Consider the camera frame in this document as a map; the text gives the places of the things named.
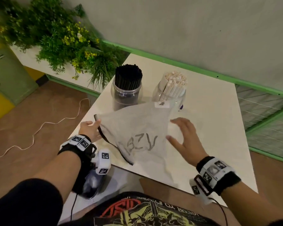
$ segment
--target metal grid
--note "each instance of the metal grid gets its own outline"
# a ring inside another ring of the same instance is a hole
[[[283,98],[280,96],[235,86],[245,130],[283,108]]]
[[[247,137],[248,145],[283,158],[283,118]]]

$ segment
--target green plant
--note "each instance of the green plant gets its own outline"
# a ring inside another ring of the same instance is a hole
[[[104,87],[123,61],[124,52],[108,46],[93,30],[87,30],[75,17],[84,17],[81,5],[73,10],[62,7],[61,0],[31,0],[24,7],[15,1],[0,0],[1,37],[9,45],[25,52],[32,46],[41,48],[37,60],[47,60],[56,72],[65,64],[75,67],[74,79],[80,73],[91,73],[90,83]]]

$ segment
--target jar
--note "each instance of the jar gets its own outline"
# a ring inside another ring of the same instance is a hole
[[[113,110],[119,110],[130,105],[137,105],[142,97],[142,84],[134,90],[122,90],[115,85],[115,79],[111,85],[111,96],[113,98]]]
[[[171,101],[174,100],[175,101],[175,108],[177,110],[179,110],[181,108],[181,106],[183,105],[183,101],[186,98],[186,90],[184,91],[183,95],[181,97],[170,97],[169,95],[164,94],[160,88],[159,88],[159,84],[157,85],[157,87],[154,89],[153,91],[153,95],[152,95],[152,101],[153,102],[164,102],[164,101]]]

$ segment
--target black t-shirt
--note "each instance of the black t-shirt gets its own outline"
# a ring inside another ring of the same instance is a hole
[[[63,209],[55,186],[41,179],[20,182],[0,199],[0,225],[57,225]],[[124,192],[63,226],[219,225],[197,213],[139,192]],[[273,226],[283,226],[276,222]]]

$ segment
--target black straws in jar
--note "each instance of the black straws in jar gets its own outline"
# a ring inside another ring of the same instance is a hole
[[[137,105],[140,89],[142,87],[142,71],[138,66],[123,65],[115,70],[115,78],[111,86],[113,109]]]

